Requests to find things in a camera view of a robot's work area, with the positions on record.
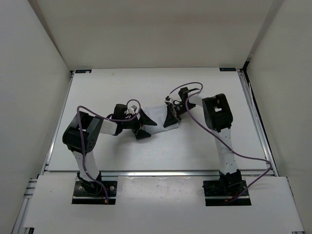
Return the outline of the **white fabric skirt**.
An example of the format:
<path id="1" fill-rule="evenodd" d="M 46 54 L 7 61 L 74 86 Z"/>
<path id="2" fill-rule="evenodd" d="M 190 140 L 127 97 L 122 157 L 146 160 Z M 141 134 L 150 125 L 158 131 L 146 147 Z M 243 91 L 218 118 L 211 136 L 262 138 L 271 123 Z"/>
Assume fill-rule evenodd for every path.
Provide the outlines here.
<path id="1" fill-rule="evenodd" d="M 153 107 L 146 107 L 143 109 L 143 112 L 157 125 L 151 126 L 151 125 L 144 125 L 143 130 L 148 132 L 149 134 L 153 135 L 160 132 L 166 132 L 172 129 L 176 129 L 179 127 L 178 123 L 171 124 L 168 127 L 163 127 L 165 123 L 165 119 L 167 116 L 167 105 L 162 104 L 159 106 L 153 106 Z"/>

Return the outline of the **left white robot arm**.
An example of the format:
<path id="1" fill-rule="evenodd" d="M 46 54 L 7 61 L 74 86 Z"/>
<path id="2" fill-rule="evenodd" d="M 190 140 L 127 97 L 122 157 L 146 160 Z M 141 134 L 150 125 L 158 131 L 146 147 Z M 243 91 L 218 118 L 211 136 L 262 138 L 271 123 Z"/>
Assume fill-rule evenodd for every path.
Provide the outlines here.
<path id="1" fill-rule="evenodd" d="M 131 130 L 135 138 L 140 140 L 151 136 L 143 130 L 145 125 L 157 126 L 157 123 L 140 107 L 129 108 L 125 104 L 116 104 L 114 112 L 108 117 L 95 114 L 83 106 L 77 107 L 77 113 L 65 130 L 62 142 L 76 159 L 79 169 L 77 177 L 86 192 L 93 196 L 103 195 L 106 199 L 109 198 L 93 154 L 98 136 L 118 136 L 125 129 Z"/>

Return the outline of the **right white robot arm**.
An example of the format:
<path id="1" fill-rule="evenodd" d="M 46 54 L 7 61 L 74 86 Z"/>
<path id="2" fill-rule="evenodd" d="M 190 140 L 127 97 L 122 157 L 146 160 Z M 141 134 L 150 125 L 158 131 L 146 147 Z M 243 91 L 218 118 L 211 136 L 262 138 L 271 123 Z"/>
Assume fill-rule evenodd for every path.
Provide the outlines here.
<path id="1" fill-rule="evenodd" d="M 178 123 L 182 114 L 196 106 L 202 107 L 206 126 L 215 137 L 219 157 L 219 182 L 215 186 L 210 182 L 207 187 L 212 190 L 213 195 L 234 195 L 242 188 L 243 180 L 232 150 L 232 112 L 224 94 L 213 97 L 191 95 L 191 92 L 198 90 L 183 87 L 178 92 L 180 101 L 173 100 L 169 95 L 165 98 L 167 115 L 163 126 L 169 127 Z"/>

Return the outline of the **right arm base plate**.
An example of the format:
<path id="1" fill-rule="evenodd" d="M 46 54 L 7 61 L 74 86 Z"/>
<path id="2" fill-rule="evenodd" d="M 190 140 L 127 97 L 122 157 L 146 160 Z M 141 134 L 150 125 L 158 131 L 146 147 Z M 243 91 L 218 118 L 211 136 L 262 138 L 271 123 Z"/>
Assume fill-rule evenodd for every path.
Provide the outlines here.
<path id="1" fill-rule="evenodd" d="M 207 207 L 252 205 L 248 191 L 239 195 L 247 188 L 245 180 L 231 187 L 226 187 L 221 179 L 204 180 L 202 187 L 204 189 L 205 206 Z"/>

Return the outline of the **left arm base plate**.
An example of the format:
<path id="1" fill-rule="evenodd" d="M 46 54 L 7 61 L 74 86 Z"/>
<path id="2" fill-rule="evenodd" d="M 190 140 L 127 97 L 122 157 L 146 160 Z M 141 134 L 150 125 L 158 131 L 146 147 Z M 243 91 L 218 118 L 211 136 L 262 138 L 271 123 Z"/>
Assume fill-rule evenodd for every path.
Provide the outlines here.
<path id="1" fill-rule="evenodd" d="M 97 185 L 95 189 L 91 190 L 87 186 L 83 185 L 81 181 L 76 178 L 72 204 L 83 204 L 83 205 L 115 205 L 117 197 L 117 180 L 103 180 L 108 198 L 106 198 L 106 193 L 100 185 Z"/>

